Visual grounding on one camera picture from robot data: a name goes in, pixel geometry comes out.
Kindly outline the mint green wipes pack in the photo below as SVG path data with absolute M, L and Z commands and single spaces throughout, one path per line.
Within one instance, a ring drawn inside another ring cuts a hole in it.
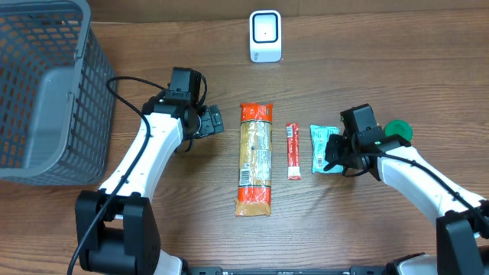
M 313 146 L 312 173 L 341 173 L 343 167 L 335 165 L 332 169 L 324 171 L 329 164 L 325 160 L 326 145 L 332 134 L 339 134 L 339 129 L 332 126 L 310 125 L 310 134 Z

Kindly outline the red sachet stick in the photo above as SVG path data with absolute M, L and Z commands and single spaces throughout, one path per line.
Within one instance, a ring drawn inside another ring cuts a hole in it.
M 286 124 L 287 134 L 287 178 L 300 180 L 299 124 Z

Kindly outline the green lid jar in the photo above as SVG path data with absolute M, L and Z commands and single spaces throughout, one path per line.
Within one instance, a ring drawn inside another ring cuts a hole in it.
M 413 129 L 409 123 L 403 120 L 389 122 L 384 128 L 384 133 L 386 136 L 398 134 L 407 141 L 411 141 L 413 138 Z

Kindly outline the spaghetti pack orange ends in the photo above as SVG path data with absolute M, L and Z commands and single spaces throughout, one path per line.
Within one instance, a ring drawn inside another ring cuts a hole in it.
M 271 214 L 272 104 L 241 107 L 237 216 Z

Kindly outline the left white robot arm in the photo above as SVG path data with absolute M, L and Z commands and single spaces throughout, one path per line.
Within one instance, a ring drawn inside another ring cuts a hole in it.
M 184 274 L 186 261 L 163 251 L 151 201 L 165 166 L 185 141 L 176 107 L 158 104 L 117 170 L 75 204 L 78 247 L 68 266 L 103 274 Z

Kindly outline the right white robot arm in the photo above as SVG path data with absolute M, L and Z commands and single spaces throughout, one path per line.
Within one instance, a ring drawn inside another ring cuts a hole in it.
M 329 167 L 370 173 L 408 199 L 436 229 L 436 255 L 393 260 L 386 274 L 486 274 L 488 200 L 470 192 L 428 164 L 408 141 L 395 134 L 359 146 L 355 136 L 333 134 L 326 143 Z

